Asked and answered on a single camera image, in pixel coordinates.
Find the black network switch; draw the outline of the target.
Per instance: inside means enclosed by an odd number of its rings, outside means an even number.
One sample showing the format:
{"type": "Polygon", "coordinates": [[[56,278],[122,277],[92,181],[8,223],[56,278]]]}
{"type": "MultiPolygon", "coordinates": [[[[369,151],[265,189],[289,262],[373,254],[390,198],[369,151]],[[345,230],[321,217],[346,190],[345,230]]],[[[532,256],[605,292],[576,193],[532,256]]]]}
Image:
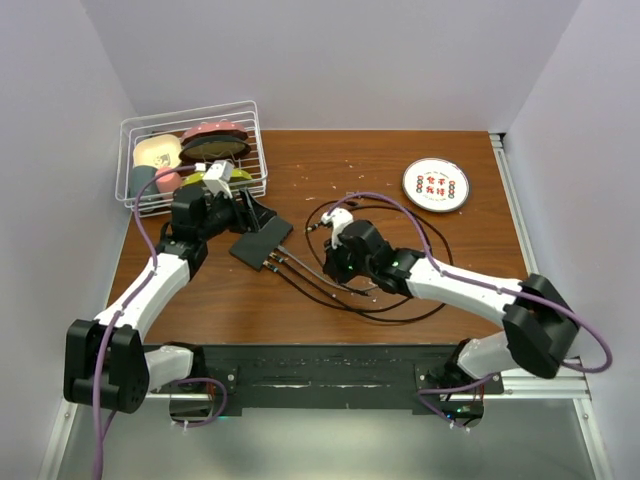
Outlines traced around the black network switch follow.
{"type": "Polygon", "coordinates": [[[260,271],[269,255],[293,231],[293,226],[279,216],[271,218],[258,232],[244,233],[229,249],[232,257],[255,271],[260,271]]]}

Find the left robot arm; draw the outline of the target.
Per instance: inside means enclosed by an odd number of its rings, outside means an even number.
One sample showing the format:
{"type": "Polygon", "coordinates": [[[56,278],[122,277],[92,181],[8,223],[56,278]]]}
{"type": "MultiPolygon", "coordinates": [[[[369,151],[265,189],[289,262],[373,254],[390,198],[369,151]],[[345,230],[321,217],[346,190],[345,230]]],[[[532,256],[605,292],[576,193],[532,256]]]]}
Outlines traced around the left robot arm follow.
{"type": "Polygon", "coordinates": [[[247,190],[234,198],[197,185],[179,188],[171,218],[142,273],[95,319],[78,319],[69,327],[63,378],[67,401],[133,413],[151,390],[174,382],[185,392],[196,392],[205,385],[202,347],[173,342],[148,351],[143,341],[165,306],[199,271],[208,241],[226,231],[239,236],[230,254],[259,270],[292,226],[247,190]]]}

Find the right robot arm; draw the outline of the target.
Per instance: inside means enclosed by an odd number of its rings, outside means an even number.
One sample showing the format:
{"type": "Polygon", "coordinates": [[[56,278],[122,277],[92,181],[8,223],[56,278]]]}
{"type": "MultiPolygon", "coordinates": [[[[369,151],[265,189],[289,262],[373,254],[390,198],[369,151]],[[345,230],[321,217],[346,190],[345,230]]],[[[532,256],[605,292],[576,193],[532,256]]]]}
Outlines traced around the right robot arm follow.
{"type": "Polygon", "coordinates": [[[545,277],[491,277],[444,264],[422,251],[394,248],[370,221],[355,220],[348,212],[325,215],[321,223],[331,230],[324,243],[323,271],[332,280],[365,277],[386,293],[433,300],[501,327],[497,334],[461,341],[428,374],[429,387],[466,393],[506,370],[521,368],[553,379],[563,368],[579,327],[545,277]]]}

